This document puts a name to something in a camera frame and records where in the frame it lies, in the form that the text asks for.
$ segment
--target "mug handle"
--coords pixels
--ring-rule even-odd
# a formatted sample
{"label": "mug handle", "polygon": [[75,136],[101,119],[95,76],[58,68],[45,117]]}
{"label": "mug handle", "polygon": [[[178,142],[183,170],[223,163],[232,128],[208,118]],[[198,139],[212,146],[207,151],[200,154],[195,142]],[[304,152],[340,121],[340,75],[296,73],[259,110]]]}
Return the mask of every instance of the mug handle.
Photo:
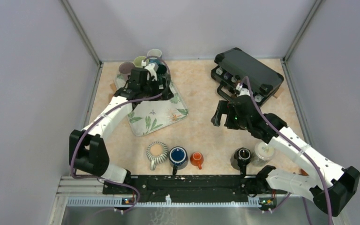
{"label": "mug handle", "polygon": [[155,167],[157,167],[157,165],[155,164],[155,160],[152,160],[150,164],[150,170],[155,170]]}
{"label": "mug handle", "polygon": [[176,174],[177,174],[177,166],[174,165],[174,166],[173,166],[172,175],[173,175],[173,176],[176,176]]}

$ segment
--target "orange mug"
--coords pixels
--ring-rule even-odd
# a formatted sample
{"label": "orange mug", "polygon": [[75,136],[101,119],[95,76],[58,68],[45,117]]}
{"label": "orange mug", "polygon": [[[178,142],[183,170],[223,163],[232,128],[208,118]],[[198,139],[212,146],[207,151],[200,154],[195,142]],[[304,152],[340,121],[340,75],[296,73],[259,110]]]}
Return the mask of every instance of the orange mug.
{"label": "orange mug", "polygon": [[197,166],[200,170],[202,169],[203,155],[200,152],[194,152],[190,158],[191,164]]}

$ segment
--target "aluminum frame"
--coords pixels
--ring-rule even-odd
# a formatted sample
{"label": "aluminum frame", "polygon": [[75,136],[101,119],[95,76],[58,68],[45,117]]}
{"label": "aluminum frame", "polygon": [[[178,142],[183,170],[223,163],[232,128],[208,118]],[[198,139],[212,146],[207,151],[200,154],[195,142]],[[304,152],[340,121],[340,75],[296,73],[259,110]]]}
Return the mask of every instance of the aluminum frame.
{"label": "aluminum frame", "polygon": [[[313,7],[311,8],[310,12],[308,13],[304,23],[302,24],[299,32],[297,33],[295,39],[292,41],[285,57],[281,59],[282,68],[284,70],[284,74],[289,86],[289,90],[291,93],[291,97],[296,109],[296,114],[299,119],[299,123],[304,135],[304,139],[307,143],[314,145],[314,140],[312,139],[311,132],[309,130],[308,121],[306,120],[306,116],[304,114],[302,105],[300,104],[300,99],[297,95],[297,90],[292,78],[292,73],[287,66],[287,62],[291,58],[295,48],[297,47],[298,43],[301,41],[305,31],[307,30],[308,26],[310,25],[311,20],[315,16],[315,13],[322,5],[325,0],[316,0]],[[89,107],[87,109],[87,114],[85,116],[84,125],[89,123],[90,119],[90,112],[93,106],[94,98],[96,96],[98,83],[100,80],[100,76],[103,69],[103,62],[98,57],[92,43],[90,42],[88,36],[86,35],[85,30],[83,29],[81,23],[79,22],[75,12],[73,11],[70,3],[68,0],[60,0],[63,7],[65,8],[69,18],[74,24],[75,29],[77,30],[78,35],[80,36],[81,40],[85,44],[85,47],[89,51],[90,55],[92,56],[93,60],[96,64],[99,65],[99,70],[96,74],[96,80],[93,86],[92,94],[89,100]],[[74,180],[71,177],[63,176],[61,178],[56,198],[51,210],[49,225],[61,225],[62,220],[64,218],[65,208],[68,202],[68,198],[71,195],[76,196],[101,196],[103,190],[103,184],[98,182],[96,179],[84,179],[84,180]],[[333,218],[334,225],[350,225],[350,221],[348,219],[347,213],[343,210],[342,213],[338,217]]]}

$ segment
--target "floral placemat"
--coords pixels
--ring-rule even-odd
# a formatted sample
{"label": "floral placemat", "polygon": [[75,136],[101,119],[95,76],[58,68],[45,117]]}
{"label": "floral placemat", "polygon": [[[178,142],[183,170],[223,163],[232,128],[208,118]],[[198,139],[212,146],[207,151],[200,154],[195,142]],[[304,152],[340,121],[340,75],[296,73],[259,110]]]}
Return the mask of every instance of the floral placemat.
{"label": "floral placemat", "polygon": [[[125,85],[121,75],[116,76],[114,82],[117,88]],[[187,117],[188,108],[173,81],[169,87],[173,98],[167,101],[143,101],[127,115],[133,134],[144,136]]]}

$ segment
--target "cable tie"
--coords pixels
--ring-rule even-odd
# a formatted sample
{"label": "cable tie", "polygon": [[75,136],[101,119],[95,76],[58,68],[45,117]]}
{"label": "cable tie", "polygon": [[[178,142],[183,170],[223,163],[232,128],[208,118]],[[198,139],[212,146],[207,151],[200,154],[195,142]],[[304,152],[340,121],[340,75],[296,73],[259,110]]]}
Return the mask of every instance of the cable tie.
{"label": "cable tie", "polygon": [[303,147],[300,147],[301,151],[299,151],[299,153],[297,153],[297,155],[292,159],[292,162],[296,163],[296,160],[298,160],[301,157],[301,155],[303,155],[304,152],[307,149],[309,149],[310,147],[311,147],[311,145],[309,145],[309,144],[306,144]]}

